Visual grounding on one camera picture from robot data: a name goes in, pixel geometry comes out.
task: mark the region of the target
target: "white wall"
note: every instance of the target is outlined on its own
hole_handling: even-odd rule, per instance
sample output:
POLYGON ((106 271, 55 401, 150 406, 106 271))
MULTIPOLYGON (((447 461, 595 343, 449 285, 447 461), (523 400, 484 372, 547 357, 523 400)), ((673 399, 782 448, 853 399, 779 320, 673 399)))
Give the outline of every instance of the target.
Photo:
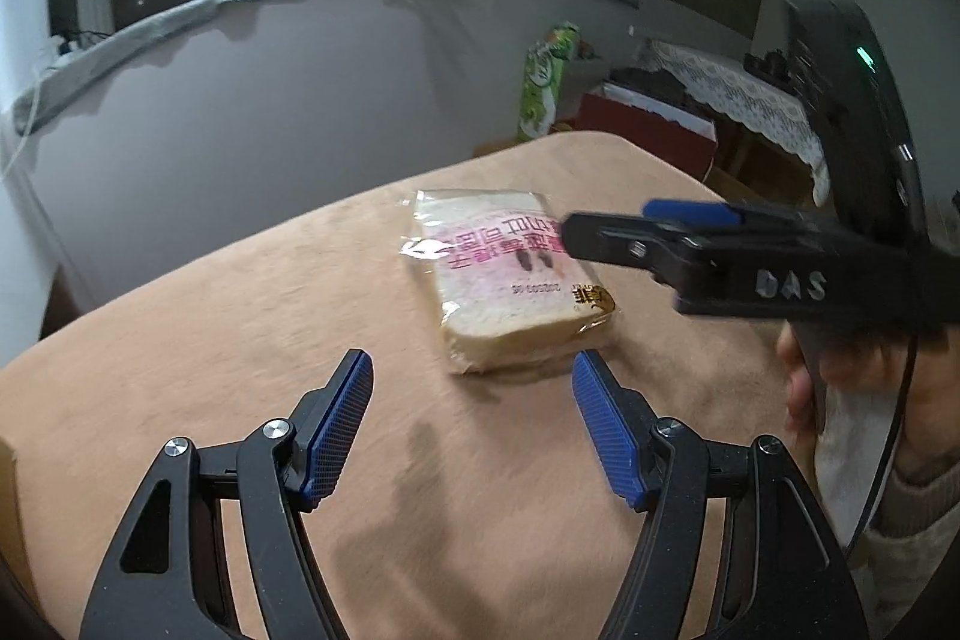
MULTIPOLYGON (((706 20, 698 39, 699 16, 672 15, 658 33, 722 44, 723 26, 706 20)), ((32 186, 102 304, 281 220, 512 137, 526 50, 564 20, 621 65, 645 30, 616 0, 237 4, 43 129, 32 186)))
MULTIPOLYGON (((786 44, 784 0, 763 0, 752 51, 786 44)), ((866 12, 896 79, 916 144, 925 196, 960 189, 960 0, 854 0, 866 12)))
MULTIPOLYGON (((0 115, 49 63, 49 35, 47 0, 0 0, 0 115)), ((37 341, 55 268, 11 183, 0 183, 0 366, 37 341)))

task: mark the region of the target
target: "silver screw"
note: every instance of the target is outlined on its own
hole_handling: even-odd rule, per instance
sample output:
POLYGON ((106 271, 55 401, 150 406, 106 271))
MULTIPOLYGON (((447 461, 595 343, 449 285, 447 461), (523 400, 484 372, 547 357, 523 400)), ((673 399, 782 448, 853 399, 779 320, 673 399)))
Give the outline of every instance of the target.
POLYGON ((771 434, 765 434, 763 437, 760 437, 760 442, 757 442, 757 446, 760 447, 760 450, 766 453, 767 456, 776 456, 784 450, 784 444, 771 434))
POLYGON ((264 437, 267 439, 280 439, 280 437, 286 437, 287 432, 290 431, 290 424, 287 423, 283 418, 277 418, 275 421, 270 421, 263 427, 264 437))
POLYGON ((664 437, 672 437, 679 429, 683 429, 683 424, 676 418, 661 418, 656 421, 656 430, 664 437))
POLYGON ((186 449, 190 447, 190 443, 187 442, 186 437, 174 437, 163 446, 163 453, 166 453, 167 456, 182 456, 186 453, 186 449))

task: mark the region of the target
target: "sweater cuff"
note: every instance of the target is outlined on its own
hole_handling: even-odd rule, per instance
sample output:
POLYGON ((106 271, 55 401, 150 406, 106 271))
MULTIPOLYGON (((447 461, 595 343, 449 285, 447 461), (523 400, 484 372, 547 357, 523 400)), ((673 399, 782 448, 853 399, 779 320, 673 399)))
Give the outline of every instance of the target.
POLYGON ((960 504, 960 461, 926 485, 911 485, 892 471, 874 528, 884 537, 912 537, 960 504))

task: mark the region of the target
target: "hand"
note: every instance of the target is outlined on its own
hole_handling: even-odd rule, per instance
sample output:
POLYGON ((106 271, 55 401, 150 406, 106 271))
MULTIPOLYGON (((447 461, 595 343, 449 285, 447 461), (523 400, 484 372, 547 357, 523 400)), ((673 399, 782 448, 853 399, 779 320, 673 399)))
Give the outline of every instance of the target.
MULTIPOLYGON (((904 378, 905 343, 876 339, 824 351, 820 376, 845 390, 893 391, 904 378)), ((776 354, 790 373, 787 429, 810 439, 814 429, 813 384, 789 324, 784 324, 776 354)), ((960 458, 960 330, 922 345, 917 354, 910 394, 894 466, 904 480, 943 472, 960 458)))

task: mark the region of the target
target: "clear plastic wrapper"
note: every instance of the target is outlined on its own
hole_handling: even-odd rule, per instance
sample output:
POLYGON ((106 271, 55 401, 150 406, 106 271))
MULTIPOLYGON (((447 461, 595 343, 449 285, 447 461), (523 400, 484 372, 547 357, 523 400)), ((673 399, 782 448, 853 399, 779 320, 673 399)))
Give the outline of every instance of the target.
POLYGON ((401 249, 439 304, 458 372, 562 357, 611 338, 616 304, 560 242, 545 199, 522 191, 420 191, 401 249))

